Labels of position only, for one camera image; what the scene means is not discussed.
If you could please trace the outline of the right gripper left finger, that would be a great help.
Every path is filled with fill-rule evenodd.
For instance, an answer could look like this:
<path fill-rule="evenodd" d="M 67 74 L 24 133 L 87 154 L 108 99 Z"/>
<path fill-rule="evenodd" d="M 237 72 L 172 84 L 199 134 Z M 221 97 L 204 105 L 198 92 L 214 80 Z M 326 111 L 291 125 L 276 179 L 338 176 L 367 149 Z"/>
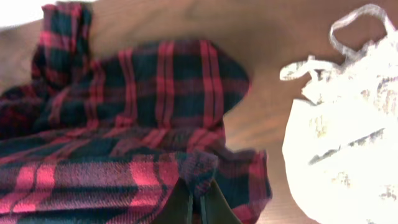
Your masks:
<path fill-rule="evenodd" d="M 163 209 L 152 224 L 191 224 L 193 214 L 193 196 L 186 183 L 178 179 Z"/>

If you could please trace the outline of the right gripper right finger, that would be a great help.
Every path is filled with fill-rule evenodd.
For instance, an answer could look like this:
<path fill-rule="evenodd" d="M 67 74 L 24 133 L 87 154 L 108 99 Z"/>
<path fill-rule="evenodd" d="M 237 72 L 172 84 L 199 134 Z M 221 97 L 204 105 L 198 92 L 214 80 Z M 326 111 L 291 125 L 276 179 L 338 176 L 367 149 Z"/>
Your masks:
<path fill-rule="evenodd" d="M 217 182 L 213 180 L 208 191 L 200 197 L 202 224 L 242 224 L 228 205 Z"/>

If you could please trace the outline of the red navy plaid shirt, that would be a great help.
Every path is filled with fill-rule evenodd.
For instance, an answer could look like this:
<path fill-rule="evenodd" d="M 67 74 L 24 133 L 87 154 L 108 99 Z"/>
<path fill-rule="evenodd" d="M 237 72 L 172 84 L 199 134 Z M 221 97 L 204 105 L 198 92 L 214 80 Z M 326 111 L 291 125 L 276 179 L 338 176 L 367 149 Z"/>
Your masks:
<path fill-rule="evenodd" d="M 32 80 L 1 95 L 2 223 L 151 223 L 178 179 L 215 180 L 242 223 L 272 198 L 267 155 L 226 147 L 223 116 L 247 94 L 240 64 L 209 40 L 90 55 L 91 11 L 42 8 Z"/>

